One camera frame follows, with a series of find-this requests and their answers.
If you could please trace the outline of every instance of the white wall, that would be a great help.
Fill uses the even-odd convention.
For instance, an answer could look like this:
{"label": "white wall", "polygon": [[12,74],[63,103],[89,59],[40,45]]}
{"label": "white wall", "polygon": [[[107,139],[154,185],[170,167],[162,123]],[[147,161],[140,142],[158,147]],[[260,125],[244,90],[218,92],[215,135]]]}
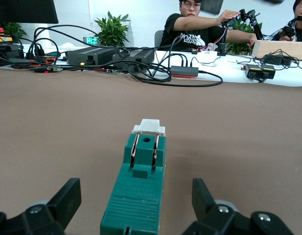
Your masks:
{"label": "white wall", "polygon": [[[110,11],[113,16],[129,14],[131,20],[127,37],[130,43],[126,46],[133,47],[153,47],[154,33],[164,28],[167,17],[172,13],[179,13],[178,0],[54,0],[58,14],[59,24],[79,25],[95,32],[100,28],[94,22],[96,18],[107,17]],[[282,4],[272,5],[262,0],[224,0],[221,11],[225,9],[237,10],[245,9],[246,12],[255,10],[259,23],[263,23],[262,33],[270,35],[277,29],[285,26],[293,18],[294,0],[285,0]],[[200,16],[215,17],[204,12]],[[33,24],[23,24],[25,31],[32,38]],[[63,32],[72,36],[82,37],[92,35],[77,28],[61,27]],[[75,46],[82,44],[65,36],[51,32],[50,37],[58,45],[71,42]]]}

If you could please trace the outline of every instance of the black t-shirt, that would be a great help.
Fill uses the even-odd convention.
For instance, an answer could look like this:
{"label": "black t-shirt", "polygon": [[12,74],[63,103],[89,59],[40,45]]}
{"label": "black t-shirt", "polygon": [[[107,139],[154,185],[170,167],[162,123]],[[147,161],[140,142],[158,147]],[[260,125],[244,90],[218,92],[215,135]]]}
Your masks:
{"label": "black t-shirt", "polygon": [[[207,46],[209,43],[215,42],[222,35],[222,28],[213,26],[205,29],[191,31],[171,31],[175,21],[182,17],[181,14],[172,14],[168,17],[165,23],[161,46],[171,45],[174,39],[181,35],[182,40],[175,46],[173,51],[182,51],[189,48],[199,48]],[[160,48],[159,50],[169,50],[170,47]]]}
{"label": "black t-shirt", "polygon": [[296,28],[297,42],[302,42],[302,29]]}

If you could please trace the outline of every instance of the monitor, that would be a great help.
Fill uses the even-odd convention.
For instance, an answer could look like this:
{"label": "monitor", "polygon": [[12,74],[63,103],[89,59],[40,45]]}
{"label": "monitor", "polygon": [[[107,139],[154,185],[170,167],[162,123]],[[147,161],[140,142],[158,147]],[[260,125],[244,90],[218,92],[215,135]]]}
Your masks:
{"label": "monitor", "polygon": [[53,0],[0,0],[0,22],[58,23]]}

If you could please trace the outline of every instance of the green object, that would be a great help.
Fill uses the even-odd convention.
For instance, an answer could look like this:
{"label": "green object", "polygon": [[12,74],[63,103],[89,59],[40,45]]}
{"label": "green object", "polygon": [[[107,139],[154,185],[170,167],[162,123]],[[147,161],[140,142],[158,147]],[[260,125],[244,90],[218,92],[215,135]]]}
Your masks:
{"label": "green object", "polygon": [[128,14],[121,17],[113,17],[110,12],[107,13],[108,18],[102,18],[95,20],[101,27],[101,32],[98,33],[98,42],[102,46],[118,46],[124,47],[124,41],[128,41],[126,38],[126,32],[128,31],[127,25],[122,25],[122,22],[127,20]]}
{"label": "green object", "polygon": [[24,35],[27,35],[23,28],[18,23],[4,23],[4,32],[11,35],[13,43],[18,43],[17,38],[21,38]]}
{"label": "green object", "polygon": [[129,136],[123,164],[100,224],[100,235],[158,234],[166,137],[158,137],[157,148],[156,140],[154,135]]}
{"label": "green object", "polygon": [[[254,29],[246,22],[242,21],[242,19],[236,20],[234,23],[230,25],[234,30],[240,30],[246,33],[254,33]],[[226,43],[226,53],[231,52],[234,55],[252,53],[252,49],[249,49],[247,43]]]}
{"label": "green object", "polygon": [[99,44],[98,38],[95,38],[95,37],[84,37],[83,41],[86,44],[89,44],[89,45],[97,45],[97,44]]}

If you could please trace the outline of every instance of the man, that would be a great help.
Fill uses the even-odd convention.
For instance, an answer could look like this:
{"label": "man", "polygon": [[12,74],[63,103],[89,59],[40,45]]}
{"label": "man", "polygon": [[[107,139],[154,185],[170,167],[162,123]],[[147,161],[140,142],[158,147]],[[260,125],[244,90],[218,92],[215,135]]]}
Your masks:
{"label": "man", "polygon": [[[201,0],[179,0],[180,14],[172,14],[166,20],[161,46],[171,45],[173,40],[181,35],[182,40],[173,46],[173,51],[183,51],[214,43],[222,35],[222,22],[237,17],[240,13],[225,10],[218,18],[199,17]],[[254,33],[239,30],[228,30],[226,42],[248,43],[253,46],[257,40]]]}
{"label": "man", "polygon": [[[302,16],[302,0],[295,0],[293,5],[293,11],[295,14],[295,18],[298,16]],[[283,30],[280,30],[273,39],[273,41],[296,41],[302,42],[302,21],[297,21],[295,24],[295,37],[288,37],[283,34]]]}

